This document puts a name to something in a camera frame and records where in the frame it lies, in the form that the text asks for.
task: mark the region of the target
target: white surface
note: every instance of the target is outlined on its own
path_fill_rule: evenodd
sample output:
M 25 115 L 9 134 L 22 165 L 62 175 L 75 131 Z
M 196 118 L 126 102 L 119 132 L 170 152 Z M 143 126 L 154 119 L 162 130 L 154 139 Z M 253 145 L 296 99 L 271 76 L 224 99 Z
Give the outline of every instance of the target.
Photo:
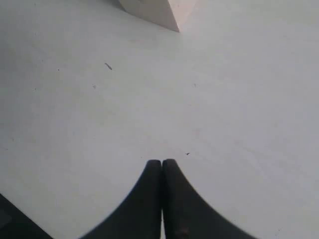
M 318 7 L 200 0 L 178 34 L 108 0 L 0 1 L 1 193 L 73 239 L 176 158 L 253 235 L 318 238 Z

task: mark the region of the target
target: white floor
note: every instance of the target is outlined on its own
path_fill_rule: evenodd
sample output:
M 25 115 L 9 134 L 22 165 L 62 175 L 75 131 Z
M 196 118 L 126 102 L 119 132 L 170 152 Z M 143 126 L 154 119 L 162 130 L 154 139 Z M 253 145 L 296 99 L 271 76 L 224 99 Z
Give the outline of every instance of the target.
M 175 158 L 258 238 L 319 238 L 318 9 L 199 0 L 178 34 L 113 0 L 0 1 L 0 192 L 75 239 Z

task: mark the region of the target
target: speck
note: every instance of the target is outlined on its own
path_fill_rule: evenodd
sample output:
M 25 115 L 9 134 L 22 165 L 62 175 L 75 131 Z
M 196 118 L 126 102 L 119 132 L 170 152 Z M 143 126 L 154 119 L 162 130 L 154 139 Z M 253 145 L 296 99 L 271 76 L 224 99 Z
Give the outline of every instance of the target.
M 113 68 L 108 64 L 108 63 L 104 63 L 110 70 L 113 70 Z

